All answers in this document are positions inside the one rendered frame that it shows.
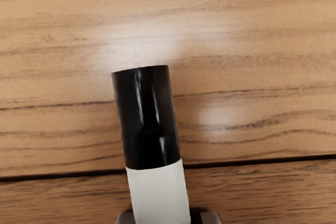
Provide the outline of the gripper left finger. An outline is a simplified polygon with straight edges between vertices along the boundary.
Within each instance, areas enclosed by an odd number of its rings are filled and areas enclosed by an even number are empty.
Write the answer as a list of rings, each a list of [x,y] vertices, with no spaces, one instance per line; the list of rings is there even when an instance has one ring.
[[[134,214],[132,212],[126,211],[118,215],[115,224],[135,224]]]

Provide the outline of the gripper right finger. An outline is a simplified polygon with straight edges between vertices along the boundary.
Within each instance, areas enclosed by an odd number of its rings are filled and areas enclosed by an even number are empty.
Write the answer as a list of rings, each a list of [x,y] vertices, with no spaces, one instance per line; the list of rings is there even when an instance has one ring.
[[[205,209],[190,209],[191,224],[220,224],[219,216]]]

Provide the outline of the black and white marker pen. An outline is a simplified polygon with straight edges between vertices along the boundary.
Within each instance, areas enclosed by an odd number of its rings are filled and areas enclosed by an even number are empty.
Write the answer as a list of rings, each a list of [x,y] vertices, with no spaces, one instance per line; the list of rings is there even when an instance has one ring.
[[[135,224],[191,224],[168,66],[111,78]]]

